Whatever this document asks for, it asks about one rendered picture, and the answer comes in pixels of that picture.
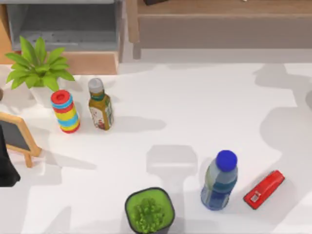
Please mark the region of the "blue capped water bottle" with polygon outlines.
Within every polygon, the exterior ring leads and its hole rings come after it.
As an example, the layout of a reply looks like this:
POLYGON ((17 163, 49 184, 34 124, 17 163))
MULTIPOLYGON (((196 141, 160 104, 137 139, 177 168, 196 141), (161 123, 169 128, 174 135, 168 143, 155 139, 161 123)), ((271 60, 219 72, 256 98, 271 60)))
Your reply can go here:
POLYGON ((230 150, 220 151, 206 170, 200 193, 202 204, 212 211, 224 209, 238 178, 237 156, 230 150))

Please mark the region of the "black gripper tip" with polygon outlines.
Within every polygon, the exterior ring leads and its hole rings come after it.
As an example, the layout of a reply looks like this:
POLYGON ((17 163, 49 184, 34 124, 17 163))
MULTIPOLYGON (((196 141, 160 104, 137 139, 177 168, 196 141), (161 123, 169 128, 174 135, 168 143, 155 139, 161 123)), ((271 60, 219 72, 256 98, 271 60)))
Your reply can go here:
POLYGON ((0 125, 0 187, 13 187, 21 179, 7 152, 2 126, 0 125))

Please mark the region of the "framed blackboard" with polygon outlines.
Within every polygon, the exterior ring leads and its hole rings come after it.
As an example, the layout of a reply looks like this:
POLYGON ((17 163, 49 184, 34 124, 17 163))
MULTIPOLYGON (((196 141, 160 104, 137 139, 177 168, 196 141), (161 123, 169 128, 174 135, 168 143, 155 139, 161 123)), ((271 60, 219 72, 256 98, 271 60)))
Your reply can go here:
POLYGON ((0 125, 7 149, 24 154, 26 166, 32 168, 32 157, 38 157, 41 148, 35 143, 24 119, 0 112, 0 125))

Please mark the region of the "pale wooden drawer front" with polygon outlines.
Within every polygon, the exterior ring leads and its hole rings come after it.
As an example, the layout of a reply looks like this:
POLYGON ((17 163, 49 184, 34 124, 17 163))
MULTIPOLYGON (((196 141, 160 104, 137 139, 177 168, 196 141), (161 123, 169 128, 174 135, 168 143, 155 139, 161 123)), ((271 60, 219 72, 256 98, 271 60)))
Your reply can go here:
POLYGON ((64 52, 68 71, 72 75, 116 75, 119 65, 119 52, 64 52))

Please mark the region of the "wooden cupboard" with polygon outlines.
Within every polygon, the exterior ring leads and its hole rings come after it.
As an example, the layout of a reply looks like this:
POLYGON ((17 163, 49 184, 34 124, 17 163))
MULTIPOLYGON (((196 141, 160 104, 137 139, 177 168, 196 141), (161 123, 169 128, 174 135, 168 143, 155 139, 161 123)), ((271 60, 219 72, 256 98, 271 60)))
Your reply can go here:
POLYGON ((13 64, 5 54, 12 52, 8 16, 5 4, 0 4, 0 65, 13 64))

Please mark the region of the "green plant in white pot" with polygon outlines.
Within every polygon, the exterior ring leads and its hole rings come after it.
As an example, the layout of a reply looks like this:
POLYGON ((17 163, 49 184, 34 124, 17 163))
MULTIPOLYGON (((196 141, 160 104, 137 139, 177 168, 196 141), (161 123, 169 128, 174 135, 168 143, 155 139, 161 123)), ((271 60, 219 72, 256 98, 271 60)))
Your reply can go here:
POLYGON ((38 37, 34 45, 23 36, 19 37, 19 41, 21 54, 5 54, 14 62, 6 83, 11 83, 12 90, 25 84, 36 103, 44 106, 50 101, 51 94, 59 90, 60 78, 75 81, 68 71, 67 58, 62 55, 65 47, 48 52, 42 37, 38 37))

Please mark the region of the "wooden open shelf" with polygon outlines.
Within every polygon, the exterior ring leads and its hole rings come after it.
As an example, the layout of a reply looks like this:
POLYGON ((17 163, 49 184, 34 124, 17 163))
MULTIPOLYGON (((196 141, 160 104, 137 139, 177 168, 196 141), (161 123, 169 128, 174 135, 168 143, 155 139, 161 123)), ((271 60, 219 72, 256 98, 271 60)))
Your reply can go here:
POLYGON ((312 48, 312 0, 125 0, 142 49, 312 48))

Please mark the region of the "stack of coloured rings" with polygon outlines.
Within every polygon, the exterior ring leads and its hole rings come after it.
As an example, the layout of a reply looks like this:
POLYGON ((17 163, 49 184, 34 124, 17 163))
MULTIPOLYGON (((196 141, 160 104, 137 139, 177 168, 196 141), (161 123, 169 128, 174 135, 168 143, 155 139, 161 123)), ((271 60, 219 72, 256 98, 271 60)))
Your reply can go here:
POLYGON ((51 95, 51 104, 60 129, 65 133, 74 133, 80 127, 73 97, 67 90, 58 90, 51 95))

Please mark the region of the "red stapler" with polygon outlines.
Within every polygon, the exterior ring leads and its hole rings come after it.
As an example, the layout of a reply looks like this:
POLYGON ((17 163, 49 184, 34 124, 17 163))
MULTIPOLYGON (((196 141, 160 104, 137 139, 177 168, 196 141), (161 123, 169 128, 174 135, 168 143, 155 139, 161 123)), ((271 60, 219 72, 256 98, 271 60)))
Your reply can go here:
POLYGON ((243 200, 253 210, 257 210, 275 192, 284 180, 284 175, 279 170, 274 170, 245 194, 243 200))

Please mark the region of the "green plant in black pot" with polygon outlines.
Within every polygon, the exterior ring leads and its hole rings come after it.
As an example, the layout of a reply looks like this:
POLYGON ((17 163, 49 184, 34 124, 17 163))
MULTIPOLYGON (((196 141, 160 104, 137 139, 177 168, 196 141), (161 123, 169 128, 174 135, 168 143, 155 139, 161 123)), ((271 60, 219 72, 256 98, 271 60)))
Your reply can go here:
POLYGON ((172 201, 160 187, 132 193, 124 207, 128 224, 135 234, 168 234, 175 219, 172 201))

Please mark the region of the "olive green dressing bottle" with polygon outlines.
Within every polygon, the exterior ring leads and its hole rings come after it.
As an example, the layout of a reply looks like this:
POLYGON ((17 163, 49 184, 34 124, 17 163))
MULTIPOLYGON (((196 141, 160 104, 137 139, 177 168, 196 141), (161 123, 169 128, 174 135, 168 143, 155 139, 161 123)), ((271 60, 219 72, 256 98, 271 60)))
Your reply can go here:
POLYGON ((102 130, 109 130, 114 123, 112 102, 109 95, 105 93, 102 80, 92 78, 88 81, 90 93, 89 110, 94 125, 102 130))

